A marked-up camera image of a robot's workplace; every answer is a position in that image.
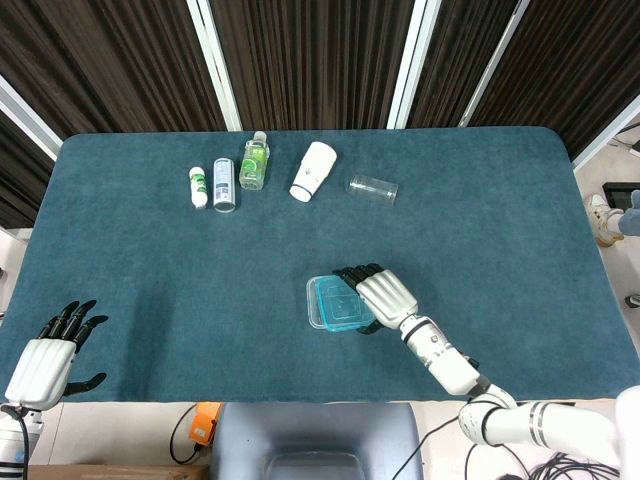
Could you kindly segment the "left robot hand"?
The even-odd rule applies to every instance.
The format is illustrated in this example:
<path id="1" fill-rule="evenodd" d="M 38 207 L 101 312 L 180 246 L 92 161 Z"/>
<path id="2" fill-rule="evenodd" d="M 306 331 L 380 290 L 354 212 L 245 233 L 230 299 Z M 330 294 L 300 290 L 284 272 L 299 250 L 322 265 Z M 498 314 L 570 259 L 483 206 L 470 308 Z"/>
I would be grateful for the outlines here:
<path id="1" fill-rule="evenodd" d="M 108 320 L 106 315 L 86 317 L 96 303 L 95 299 L 69 303 L 27 342 L 5 391 L 9 405 L 46 411 L 61 398 L 89 392 L 105 381 L 104 372 L 86 381 L 69 380 L 77 354 L 92 331 Z"/>

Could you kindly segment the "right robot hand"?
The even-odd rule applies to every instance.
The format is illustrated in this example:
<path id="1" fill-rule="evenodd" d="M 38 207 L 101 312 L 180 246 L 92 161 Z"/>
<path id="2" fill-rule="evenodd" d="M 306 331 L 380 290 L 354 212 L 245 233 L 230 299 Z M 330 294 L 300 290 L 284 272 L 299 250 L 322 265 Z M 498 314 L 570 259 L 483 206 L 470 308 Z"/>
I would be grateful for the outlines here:
<path id="1" fill-rule="evenodd" d="M 356 291 L 374 320 L 357 331 L 371 335 L 382 328 L 399 329 L 409 318 L 418 317 L 418 302 L 407 287 L 389 269 L 377 263 L 344 267 L 333 271 Z"/>

